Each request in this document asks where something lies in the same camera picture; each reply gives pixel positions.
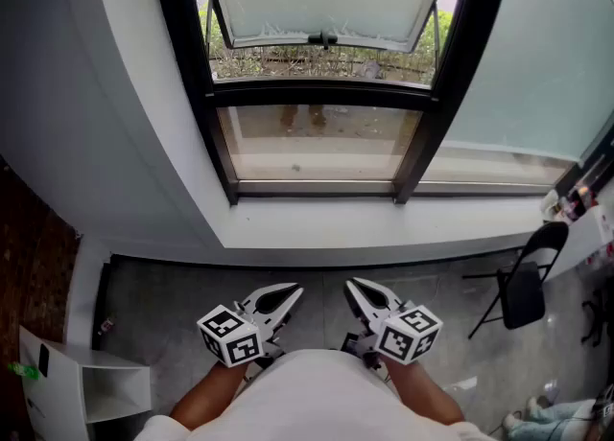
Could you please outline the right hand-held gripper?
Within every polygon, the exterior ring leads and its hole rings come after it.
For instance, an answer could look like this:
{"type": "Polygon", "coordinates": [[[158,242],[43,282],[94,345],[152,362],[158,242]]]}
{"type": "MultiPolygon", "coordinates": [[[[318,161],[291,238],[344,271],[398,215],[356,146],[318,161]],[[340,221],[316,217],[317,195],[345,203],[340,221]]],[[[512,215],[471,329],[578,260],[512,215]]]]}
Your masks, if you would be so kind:
{"type": "Polygon", "coordinates": [[[343,293],[366,329],[348,333],[342,351],[367,368],[379,368],[381,359],[401,365],[417,361],[432,349],[443,327],[443,321],[425,306],[409,308],[390,288],[374,281],[353,277],[345,281],[343,293]]]}

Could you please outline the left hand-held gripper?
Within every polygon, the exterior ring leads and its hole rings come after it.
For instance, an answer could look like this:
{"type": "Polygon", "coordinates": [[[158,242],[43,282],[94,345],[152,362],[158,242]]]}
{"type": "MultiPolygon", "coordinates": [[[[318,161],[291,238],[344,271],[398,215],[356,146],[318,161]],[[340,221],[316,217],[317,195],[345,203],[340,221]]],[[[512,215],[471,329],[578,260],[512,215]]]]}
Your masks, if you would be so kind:
{"type": "Polygon", "coordinates": [[[241,305],[247,313],[217,306],[197,322],[205,346],[226,367],[277,360],[285,351],[272,334],[288,323],[303,292],[298,283],[281,283],[259,288],[245,298],[241,305]],[[248,313],[256,314],[265,327],[259,328],[248,313]]]}

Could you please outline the person's left forearm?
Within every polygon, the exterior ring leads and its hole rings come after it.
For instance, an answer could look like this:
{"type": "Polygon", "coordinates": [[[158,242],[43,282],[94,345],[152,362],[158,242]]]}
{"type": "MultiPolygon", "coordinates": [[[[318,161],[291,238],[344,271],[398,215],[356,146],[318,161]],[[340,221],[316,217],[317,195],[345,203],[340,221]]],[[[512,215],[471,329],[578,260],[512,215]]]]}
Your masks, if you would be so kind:
{"type": "Polygon", "coordinates": [[[209,372],[174,406],[170,417],[189,430],[218,418],[237,393],[249,363],[233,367],[215,363],[209,372]]]}

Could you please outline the person's right forearm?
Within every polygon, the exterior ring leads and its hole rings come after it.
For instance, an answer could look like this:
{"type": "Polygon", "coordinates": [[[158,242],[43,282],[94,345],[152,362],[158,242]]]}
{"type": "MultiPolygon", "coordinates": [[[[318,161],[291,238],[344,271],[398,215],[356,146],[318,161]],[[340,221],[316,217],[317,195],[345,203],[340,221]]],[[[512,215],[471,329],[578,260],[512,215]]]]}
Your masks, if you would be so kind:
{"type": "Polygon", "coordinates": [[[382,356],[381,359],[407,408],[446,426],[465,421],[458,403],[432,380],[418,361],[401,364],[388,357],[382,356]]]}

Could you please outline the person's white t-shirt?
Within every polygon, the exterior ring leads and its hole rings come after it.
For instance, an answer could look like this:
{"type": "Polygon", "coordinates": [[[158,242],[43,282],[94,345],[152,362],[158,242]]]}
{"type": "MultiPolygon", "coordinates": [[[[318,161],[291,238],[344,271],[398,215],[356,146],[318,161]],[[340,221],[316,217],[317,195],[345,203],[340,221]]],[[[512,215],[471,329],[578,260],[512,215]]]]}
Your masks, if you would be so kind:
{"type": "Polygon", "coordinates": [[[197,429],[170,414],[151,417],[134,441],[494,441],[466,420],[416,414],[359,359],[324,349],[283,356],[197,429]]]}

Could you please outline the black folding chair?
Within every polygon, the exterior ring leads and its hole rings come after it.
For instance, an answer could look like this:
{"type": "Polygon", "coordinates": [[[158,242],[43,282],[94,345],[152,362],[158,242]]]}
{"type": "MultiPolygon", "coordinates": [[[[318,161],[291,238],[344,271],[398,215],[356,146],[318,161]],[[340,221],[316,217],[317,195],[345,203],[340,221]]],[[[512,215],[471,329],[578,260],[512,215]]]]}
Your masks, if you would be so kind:
{"type": "Polygon", "coordinates": [[[509,270],[463,275],[463,280],[495,279],[498,291],[484,315],[469,333],[471,340],[486,323],[502,320],[508,330],[515,330],[541,319],[546,312],[543,283],[569,237],[569,226],[562,221],[544,223],[528,239],[509,270]],[[540,250],[555,253],[548,264],[529,261],[540,250]]]}

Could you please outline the white open cabinet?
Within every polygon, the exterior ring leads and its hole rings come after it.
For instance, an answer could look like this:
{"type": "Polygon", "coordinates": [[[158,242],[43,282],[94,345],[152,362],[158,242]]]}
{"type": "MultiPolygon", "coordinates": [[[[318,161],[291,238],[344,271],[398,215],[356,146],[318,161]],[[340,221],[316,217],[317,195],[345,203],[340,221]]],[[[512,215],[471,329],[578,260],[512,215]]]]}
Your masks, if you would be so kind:
{"type": "Polygon", "coordinates": [[[49,349],[48,376],[23,378],[30,422],[39,441],[94,441],[94,426],[152,408],[150,368],[106,352],[62,344],[19,328],[19,361],[36,366],[49,349]]]}

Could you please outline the white side table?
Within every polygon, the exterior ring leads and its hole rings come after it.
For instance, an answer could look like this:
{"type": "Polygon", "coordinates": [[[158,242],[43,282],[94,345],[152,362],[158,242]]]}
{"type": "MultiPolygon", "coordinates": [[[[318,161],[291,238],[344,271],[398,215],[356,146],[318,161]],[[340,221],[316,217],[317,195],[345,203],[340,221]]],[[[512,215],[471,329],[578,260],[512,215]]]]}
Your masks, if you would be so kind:
{"type": "Polygon", "coordinates": [[[614,215],[604,205],[597,205],[569,226],[566,244],[546,280],[577,267],[595,252],[614,242],[614,215]]]}

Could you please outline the black swivel chair base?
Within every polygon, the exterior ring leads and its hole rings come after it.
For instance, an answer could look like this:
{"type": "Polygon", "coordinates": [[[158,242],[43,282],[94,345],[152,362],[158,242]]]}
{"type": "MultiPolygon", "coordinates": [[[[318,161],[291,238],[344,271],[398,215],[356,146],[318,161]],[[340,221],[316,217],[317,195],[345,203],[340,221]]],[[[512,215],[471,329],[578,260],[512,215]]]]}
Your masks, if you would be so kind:
{"type": "Polygon", "coordinates": [[[602,343],[603,332],[614,339],[614,298],[610,297],[610,287],[602,286],[593,291],[593,298],[581,303],[581,308],[591,313],[589,331],[580,339],[584,344],[589,339],[594,347],[602,343]]]}

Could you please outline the assorted small desk items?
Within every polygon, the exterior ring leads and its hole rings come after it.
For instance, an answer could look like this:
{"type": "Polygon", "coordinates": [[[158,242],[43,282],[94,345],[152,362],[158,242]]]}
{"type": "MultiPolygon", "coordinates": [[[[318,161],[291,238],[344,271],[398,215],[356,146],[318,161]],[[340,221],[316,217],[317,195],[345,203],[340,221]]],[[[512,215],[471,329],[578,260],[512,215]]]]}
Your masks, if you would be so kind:
{"type": "Polygon", "coordinates": [[[589,209],[597,206],[596,187],[598,183],[581,180],[572,189],[560,195],[552,189],[540,203],[541,218],[544,222],[562,221],[567,225],[579,220],[589,209]]]}

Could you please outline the dark-framed window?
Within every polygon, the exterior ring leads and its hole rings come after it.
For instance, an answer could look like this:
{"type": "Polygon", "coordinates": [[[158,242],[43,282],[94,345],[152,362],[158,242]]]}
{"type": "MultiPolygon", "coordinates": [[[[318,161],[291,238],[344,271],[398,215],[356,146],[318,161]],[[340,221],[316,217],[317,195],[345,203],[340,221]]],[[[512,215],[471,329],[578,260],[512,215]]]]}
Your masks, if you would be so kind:
{"type": "Polygon", "coordinates": [[[214,82],[197,18],[196,0],[159,0],[180,77],[215,173],[232,205],[242,198],[482,196],[483,184],[423,183],[466,96],[491,35],[502,0],[459,0],[440,64],[430,87],[401,82],[314,77],[255,78],[214,82]],[[413,140],[389,181],[241,179],[231,163],[221,107],[272,104],[338,104],[412,110],[420,115],[413,140]]]}

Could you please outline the green plastic bottle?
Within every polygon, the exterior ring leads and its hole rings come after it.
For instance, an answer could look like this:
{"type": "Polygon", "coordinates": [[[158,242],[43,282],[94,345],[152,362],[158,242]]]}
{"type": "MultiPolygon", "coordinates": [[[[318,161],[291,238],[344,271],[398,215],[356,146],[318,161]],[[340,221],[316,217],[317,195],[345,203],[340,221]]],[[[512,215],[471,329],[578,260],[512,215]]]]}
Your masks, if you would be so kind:
{"type": "Polygon", "coordinates": [[[36,366],[23,364],[16,361],[11,362],[8,365],[8,370],[19,377],[29,378],[35,381],[37,381],[40,377],[39,370],[36,366]]]}

